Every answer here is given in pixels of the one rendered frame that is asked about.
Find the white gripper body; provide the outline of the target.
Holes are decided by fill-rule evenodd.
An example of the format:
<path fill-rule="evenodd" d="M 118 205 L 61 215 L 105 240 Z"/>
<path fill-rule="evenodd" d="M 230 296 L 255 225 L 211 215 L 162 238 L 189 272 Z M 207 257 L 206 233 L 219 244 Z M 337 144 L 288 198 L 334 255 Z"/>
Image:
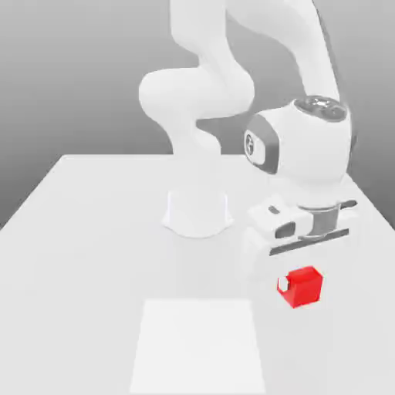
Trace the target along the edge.
<path fill-rule="evenodd" d="M 294 239 L 284 244 L 271 245 L 254 228 L 243 233 L 243 276 L 249 279 L 266 279 L 282 276 L 285 270 L 299 269 L 314 262 L 318 247 L 349 235 L 344 228 L 321 238 Z"/>

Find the small red cube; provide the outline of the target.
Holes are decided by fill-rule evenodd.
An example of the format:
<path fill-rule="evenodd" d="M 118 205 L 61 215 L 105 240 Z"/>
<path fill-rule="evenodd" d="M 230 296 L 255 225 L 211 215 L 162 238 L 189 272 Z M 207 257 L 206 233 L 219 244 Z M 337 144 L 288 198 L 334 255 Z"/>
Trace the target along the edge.
<path fill-rule="evenodd" d="M 313 266 L 290 271 L 285 276 L 289 280 L 289 290 L 277 291 L 293 309 L 319 301 L 323 277 Z"/>

